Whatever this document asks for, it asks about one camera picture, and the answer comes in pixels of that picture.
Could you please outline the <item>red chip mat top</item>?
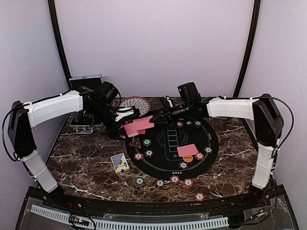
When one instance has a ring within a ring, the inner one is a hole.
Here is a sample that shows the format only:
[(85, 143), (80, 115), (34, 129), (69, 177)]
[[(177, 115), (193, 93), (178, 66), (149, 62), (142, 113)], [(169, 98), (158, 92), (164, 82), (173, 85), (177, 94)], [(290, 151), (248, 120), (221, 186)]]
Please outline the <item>red chip mat top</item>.
[(178, 127), (183, 127), (183, 126), (184, 126), (184, 123), (181, 122), (181, 121), (178, 121), (178, 122), (177, 122), (177, 126), (178, 126)]

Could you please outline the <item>red chip mat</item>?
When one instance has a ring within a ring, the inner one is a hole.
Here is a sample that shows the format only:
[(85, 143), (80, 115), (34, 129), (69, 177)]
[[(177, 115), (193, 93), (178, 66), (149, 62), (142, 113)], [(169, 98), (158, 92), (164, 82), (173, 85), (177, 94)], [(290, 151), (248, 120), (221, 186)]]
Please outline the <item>red chip mat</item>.
[(201, 152), (197, 153), (195, 155), (195, 159), (198, 160), (198, 161), (201, 161), (204, 159), (204, 154), (202, 154)]
[(183, 127), (183, 126), (184, 126), (184, 123), (181, 122), (181, 121), (178, 121), (178, 122), (177, 122), (177, 126), (178, 126), (178, 127)]
[(136, 153), (136, 154), (134, 154), (134, 158), (137, 161), (142, 161), (143, 158), (144, 158), (144, 155), (142, 153)]

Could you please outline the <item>orange big blind button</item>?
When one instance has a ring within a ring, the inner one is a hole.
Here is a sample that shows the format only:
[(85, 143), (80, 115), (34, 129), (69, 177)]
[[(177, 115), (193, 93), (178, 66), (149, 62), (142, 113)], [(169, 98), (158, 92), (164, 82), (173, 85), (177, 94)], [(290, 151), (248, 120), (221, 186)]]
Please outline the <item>orange big blind button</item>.
[(193, 156), (184, 156), (184, 157), (182, 158), (182, 160), (183, 160), (184, 162), (187, 162), (187, 163), (192, 162), (193, 159), (194, 159)]

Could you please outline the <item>black chip mat front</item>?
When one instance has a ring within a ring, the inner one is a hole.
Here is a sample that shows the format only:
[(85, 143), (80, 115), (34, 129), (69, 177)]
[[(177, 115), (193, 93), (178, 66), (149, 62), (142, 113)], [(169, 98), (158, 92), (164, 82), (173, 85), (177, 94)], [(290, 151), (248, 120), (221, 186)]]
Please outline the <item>black chip mat front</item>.
[(188, 164), (186, 162), (182, 161), (182, 162), (179, 163), (179, 167), (181, 169), (186, 169), (186, 168), (188, 168)]

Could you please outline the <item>red playing card deck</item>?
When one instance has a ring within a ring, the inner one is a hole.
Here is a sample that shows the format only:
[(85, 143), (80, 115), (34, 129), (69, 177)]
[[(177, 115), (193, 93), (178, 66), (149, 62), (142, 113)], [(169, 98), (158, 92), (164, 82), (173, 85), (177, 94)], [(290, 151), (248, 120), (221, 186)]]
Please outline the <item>red playing card deck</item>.
[(133, 123), (123, 125), (119, 128), (119, 130), (125, 130), (125, 133), (129, 138), (137, 136), (139, 134), (138, 130), (136, 129), (136, 126)]

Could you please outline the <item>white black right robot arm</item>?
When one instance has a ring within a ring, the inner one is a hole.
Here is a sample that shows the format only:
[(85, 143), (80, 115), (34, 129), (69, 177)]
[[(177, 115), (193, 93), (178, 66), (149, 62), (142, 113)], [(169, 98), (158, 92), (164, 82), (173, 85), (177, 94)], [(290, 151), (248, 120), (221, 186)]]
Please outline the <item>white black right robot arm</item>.
[(275, 169), (278, 151), (285, 142), (281, 138), (284, 119), (275, 103), (281, 99), (270, 94), (249, 98), (218, 96), (202, 99), (194, 82), (178, 86), (178, 91), (183, 103), (174, 105), (170, 99), (163, 97), (163, 108), (156, 111), (150, 121), (154, 124), (171, 124), (185, 115), (253, 121), (258, 156), (251, 184), (257, 189), (264, 189)]

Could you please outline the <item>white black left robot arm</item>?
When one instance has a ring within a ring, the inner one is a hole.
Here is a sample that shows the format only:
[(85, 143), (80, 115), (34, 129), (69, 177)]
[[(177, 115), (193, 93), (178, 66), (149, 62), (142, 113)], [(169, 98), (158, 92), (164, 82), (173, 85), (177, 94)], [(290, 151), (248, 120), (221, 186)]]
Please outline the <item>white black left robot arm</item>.
[(16, 101), (8, 112), (7, 117), (10, 119), (8, 136), (14, 150), (11, 159), (23, 162), (43, 190), (50, 193), (48, 199), (57, 209), (65, 208), (68, 199), (57, 191), (59, 184), (38, 153), (32, 128), (62, 115), (87, 110), (105, 125), (111, 138), (118, 138), (122, 119), (129, 116), (132, 111), (131, 108), (111, 106), (111, 102), (118, 94), (117, 88), (105, 81), (96, 90), (79, 86), (34, 102)]

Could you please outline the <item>patterned ceramic plate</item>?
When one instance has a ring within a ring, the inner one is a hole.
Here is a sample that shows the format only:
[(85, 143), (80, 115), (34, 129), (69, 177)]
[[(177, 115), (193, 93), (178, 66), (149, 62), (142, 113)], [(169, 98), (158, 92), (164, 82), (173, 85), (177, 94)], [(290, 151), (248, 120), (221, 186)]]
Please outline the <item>patterned ceramic plate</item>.
[(139, 109), (140, 116), (145, 115), (151, 109), (150, 102), (146, 98), (142, 98), (138, 96), (133, 96), (133, 97), (122, 99), (120, 106), (121, 107), (135, 106), (135, 108)]

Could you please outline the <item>aluminium poker chip case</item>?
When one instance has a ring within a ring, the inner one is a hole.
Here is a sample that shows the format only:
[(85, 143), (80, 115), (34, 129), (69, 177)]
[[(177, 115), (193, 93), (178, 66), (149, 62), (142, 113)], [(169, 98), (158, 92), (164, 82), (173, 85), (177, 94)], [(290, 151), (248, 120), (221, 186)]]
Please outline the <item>aluminium poker chip case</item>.
[[(71, 87), (88, 88), (90, 90), (96, 89), (103, 83), (102, 74), (75, 76), (69, 79)], [(72, 127), (77, 134), (91, 134), (95, 129), (100, 129), (102, 123), (99, 122), (90, 109), (87, 108), (83, 102), (82, 110), (78, 110), (71, 117), (70, 127)]]

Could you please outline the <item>triangular all in button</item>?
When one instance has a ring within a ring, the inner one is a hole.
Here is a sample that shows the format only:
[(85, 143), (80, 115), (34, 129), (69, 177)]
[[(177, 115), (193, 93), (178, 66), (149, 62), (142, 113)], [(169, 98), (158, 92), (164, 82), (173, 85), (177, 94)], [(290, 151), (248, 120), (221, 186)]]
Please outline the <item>triangular all in button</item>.
[(130, 144), (131, 147), (135, 147), (135, 148), (141, 148), (141, 143), (140, 143), (140, 139), (137, 138), (135, 140), (133, 140)]

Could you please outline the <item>round black poker mat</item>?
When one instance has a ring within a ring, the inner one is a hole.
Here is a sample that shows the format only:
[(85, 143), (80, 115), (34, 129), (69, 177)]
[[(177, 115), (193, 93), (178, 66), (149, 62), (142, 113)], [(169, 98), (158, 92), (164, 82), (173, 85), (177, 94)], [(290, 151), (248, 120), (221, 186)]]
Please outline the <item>round black poker mat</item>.
[[(137, 135), (126, 140), (126, 150), (131, 161), (145, 174), (157, 179), (170, 180), (172, 175), (179, 176), (180, 180), (192, 179), (206, 173), (215, 163), (219, 151), (218, 137), (212, 126), (204, 118), (185, 116), (180, 119), (184, 123), (182, 128), (169, 124), (155, 124), (154, 127), (147, 129), (145, 134)], [(200, 121), (201, 126), (195, 127), (194, 124), (187, 126), (186, 122)], [(131, 147), (129, 144), (139, 138), (141, 148)], [(143, 145), (144, 139), (150, 139), (152, 144), (149, 147)], [(193, 159), (187, 163), (188, 168), (181, 169), (179, 163), (182, 157), (179, 156), (177, 148), (189, 144), (195, 145), (198, 152), (204, 154), (204, 159), (198, 161)], [(212, 148), (212, 153), (207, 154), (205, 148)], [(145, 152), (152, 150), (153, 156), (145, 157)], [(142, 153), (144, 158), (137, 161), (134, 154)]]

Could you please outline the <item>yellow card box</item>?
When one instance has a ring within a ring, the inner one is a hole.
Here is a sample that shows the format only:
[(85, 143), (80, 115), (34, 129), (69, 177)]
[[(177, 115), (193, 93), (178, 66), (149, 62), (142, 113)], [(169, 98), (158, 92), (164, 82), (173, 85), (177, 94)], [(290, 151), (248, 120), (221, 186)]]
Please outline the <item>yellow card box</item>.
[(130, 170), (124, 153), (111, 156), (111, 162), (116, 174), (124, 173)]

